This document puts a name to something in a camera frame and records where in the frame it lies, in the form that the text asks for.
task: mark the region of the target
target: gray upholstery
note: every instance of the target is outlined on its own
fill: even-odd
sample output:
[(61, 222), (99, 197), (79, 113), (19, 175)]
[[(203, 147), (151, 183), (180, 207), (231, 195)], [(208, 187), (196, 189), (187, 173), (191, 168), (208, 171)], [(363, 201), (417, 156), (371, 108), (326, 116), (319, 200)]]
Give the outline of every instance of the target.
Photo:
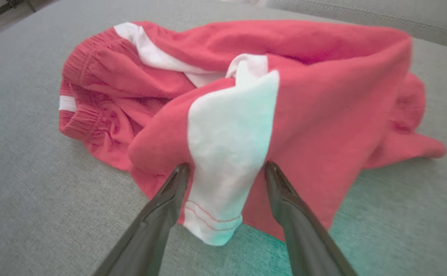
[[(130, 175), (57, 130), (75, 45), (124, 21), (186, 30), (244, 19), (326, 21), (207, 0), (61, 0), (0, 34), (0, 276), (92, 273), (147, 202)], [(427, 87), (420, 131), (447, 145), (447, 47), (415, 40), (412, 70)], [(363, 172), (331, 233), (361, 276), (447, 276), (447, 156)], [(177, 225), (160, 274), (290, 275), (290, 266), (285, 245), (251, 227), (212, 247)]]
[(260, 5), (342, 20), (388, 26), (447, 45), (447, 0), (261, 0)]

